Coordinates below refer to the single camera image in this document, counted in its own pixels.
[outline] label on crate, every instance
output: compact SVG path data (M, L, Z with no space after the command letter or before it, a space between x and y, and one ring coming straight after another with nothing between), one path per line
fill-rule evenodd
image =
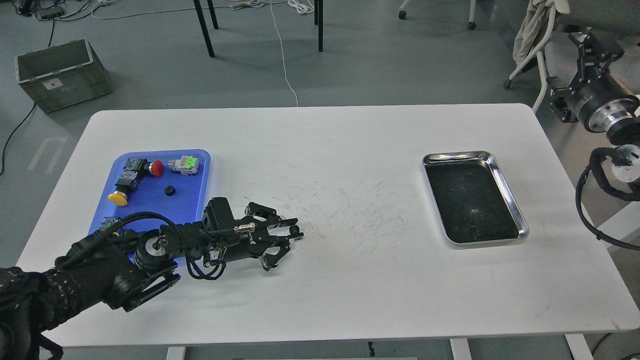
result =
M47 81L43 81L42 84L47 88L47 90L53 90L55 88L61 87L62 81L60 81L60 79L58 78L53 78Z

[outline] power strip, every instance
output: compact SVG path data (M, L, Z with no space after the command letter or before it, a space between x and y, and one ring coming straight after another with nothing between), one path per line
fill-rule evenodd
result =
M60 6L53 6L52 8L40 10L40 18L42 20L55 19L65 14L65 11Z

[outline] stainless steel tray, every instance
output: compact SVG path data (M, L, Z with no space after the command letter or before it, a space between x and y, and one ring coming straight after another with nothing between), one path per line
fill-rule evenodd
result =
M529 227L495 157L486 151L422 159L447 239L473 245L525 238Z

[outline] white cloth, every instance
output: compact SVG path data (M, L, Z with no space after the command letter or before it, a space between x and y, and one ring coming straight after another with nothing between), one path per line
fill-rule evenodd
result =
M536 38L543 25L547 24L549 11L553 5L554 0L529 0L527 15L513 43L513 61L517 65L527 57L529 51L535 46Z

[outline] gray storage bin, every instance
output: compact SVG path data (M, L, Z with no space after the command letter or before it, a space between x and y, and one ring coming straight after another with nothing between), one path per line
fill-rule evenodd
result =
M111 92L106 70L84 39L17 56L15 77L46 113Z

